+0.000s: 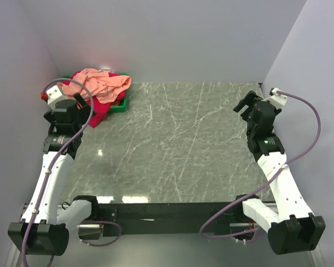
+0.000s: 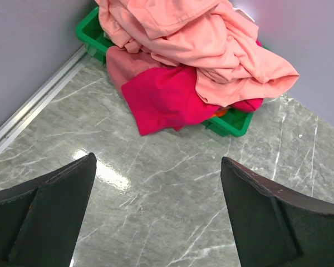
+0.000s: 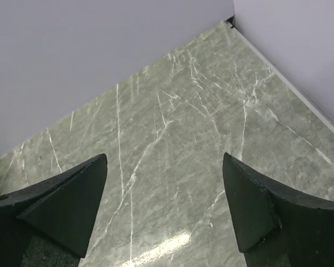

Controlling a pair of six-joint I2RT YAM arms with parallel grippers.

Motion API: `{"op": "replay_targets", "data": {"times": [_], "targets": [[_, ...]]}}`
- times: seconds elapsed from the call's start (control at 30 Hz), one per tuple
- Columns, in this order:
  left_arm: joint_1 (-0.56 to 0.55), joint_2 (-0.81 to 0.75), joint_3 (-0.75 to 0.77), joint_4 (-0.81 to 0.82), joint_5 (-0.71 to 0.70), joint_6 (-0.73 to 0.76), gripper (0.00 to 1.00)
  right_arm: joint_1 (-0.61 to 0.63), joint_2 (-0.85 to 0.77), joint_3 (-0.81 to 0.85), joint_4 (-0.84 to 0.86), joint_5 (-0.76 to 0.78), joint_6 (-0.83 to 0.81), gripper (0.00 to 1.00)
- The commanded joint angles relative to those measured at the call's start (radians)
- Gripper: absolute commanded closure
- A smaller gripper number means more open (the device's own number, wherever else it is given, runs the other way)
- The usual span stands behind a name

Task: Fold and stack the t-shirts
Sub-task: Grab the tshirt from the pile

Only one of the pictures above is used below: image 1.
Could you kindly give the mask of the salmon pink t shirt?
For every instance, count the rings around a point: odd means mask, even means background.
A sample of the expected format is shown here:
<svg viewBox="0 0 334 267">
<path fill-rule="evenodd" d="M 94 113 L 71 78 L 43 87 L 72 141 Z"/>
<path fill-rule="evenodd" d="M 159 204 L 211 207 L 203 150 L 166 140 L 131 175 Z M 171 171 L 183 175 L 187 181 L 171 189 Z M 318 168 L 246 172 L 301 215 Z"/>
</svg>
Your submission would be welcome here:
<svg viewBox="0 0 334 267">
<path fill-rule="evenodd" d="M 72 79 L 83 84 L 89 90 L 91 96 L 95 96 L 101 104 L 114 102 L 118 95 L 126 91 L 132 83 L 130 76 L 110 76 L 108 72 L 102 72 L 94 68 L 85 68 L 76 73 Z M 85 101 L 90 99 L 81 86 L 71 81 L 58 82 L 57 86 L 63 89 L 68 98 L 73 98 L 75 93 L 79 93 Z"/>
</svg>

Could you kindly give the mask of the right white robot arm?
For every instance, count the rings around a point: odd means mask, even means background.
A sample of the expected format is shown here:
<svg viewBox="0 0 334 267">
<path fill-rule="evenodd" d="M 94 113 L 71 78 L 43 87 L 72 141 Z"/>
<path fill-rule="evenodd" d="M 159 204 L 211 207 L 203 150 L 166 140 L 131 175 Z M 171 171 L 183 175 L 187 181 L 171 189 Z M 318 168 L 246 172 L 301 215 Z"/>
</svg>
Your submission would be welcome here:
<svg viewBox="0 0 334 267">
<path fill-rule="evenodd" d="M 289 169 L 291 161 L 273 131 L 274 120 L 286 102 L 287 95 L 278 88 L 265 99 L 249 91 L 233 109 L 247 122 L 249 151 L 270 183 L 277 205 L 273 211 L 251 196 L 233 208 L 233 215 L 240 222 L 255 221 L 267 233 L 277 255 L 314 250 L 326 227 L 323 217 L 314 215 L 302 197 Z"/>
</svg>

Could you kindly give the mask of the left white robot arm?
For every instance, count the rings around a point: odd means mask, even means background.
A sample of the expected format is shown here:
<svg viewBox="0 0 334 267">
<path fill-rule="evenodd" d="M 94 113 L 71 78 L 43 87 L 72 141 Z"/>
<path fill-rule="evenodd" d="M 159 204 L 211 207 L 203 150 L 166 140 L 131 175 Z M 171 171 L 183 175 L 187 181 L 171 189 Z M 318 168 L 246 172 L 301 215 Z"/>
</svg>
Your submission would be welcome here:
<svg viewBox="0 0 334 267">
<path fill-rule="evenodd" d="M 51 125 L 43 144 L 41 173 L 26 211 L 8 228 L 8 236 L 23 255 L 61 256 L 78 225 L 83 221 L 95 223 L 100 217 L 94 196 L 77 196 L 67 210 L 58 211 L 59 197 L 90 113 L 90 105 L 76 93 L 72 99 L 57 101 L 44 115 Z"/>
</svg>

